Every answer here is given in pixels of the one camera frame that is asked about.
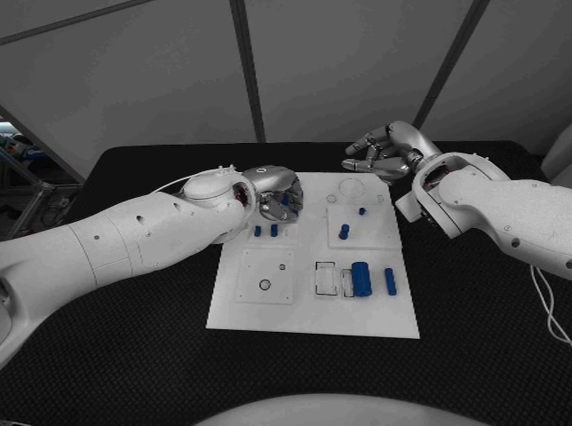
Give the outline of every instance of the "blue cylinder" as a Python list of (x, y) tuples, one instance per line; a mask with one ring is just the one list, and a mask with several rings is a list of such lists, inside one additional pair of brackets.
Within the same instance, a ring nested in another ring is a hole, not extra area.
[(371, 273), (365, 262), (351, 265), (352, 295), (365, 297), (371, 295)]
[(342, 226), (339, 227), (339, 234), (338, 234), (338, 238), (341, 240), (345, 240), (348, 237), (348, 225), (342, 224)]
[(384, 268), (384, 283), (387, 285), (387, 294), (396, 296), (394, 273), (391, 268)]

